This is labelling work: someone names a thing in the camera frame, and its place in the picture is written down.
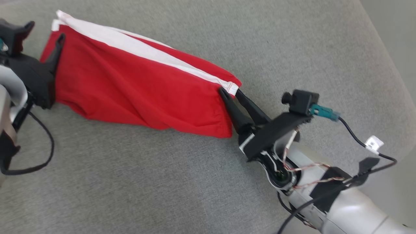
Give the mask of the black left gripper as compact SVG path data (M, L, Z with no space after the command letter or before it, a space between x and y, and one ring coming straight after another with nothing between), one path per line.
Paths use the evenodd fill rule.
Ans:
M1 65L10 68L22 80L35 104L43 109L50 109L55 103L55 75L65 37L64 33L59 35L45 62L22 53L12 57L0 55Z

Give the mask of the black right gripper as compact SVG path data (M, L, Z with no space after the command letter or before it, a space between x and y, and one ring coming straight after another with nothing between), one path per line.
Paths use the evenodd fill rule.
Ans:
M268 149L281 139L287 133L293 131L297 126L310 122L312 116L303 116L290 112L285 112L271 121L250 98L248 98L240 89L235 93L238 102L245 108L251 119L247 117L234 103L230 94L220 87L218 93L225 105L227 113L231 119L233 127L237 134L243 135L252 131L255 125L265 125L263 128L252 133L240 145L240 150L247 157L247 162L253 161L261 151Z

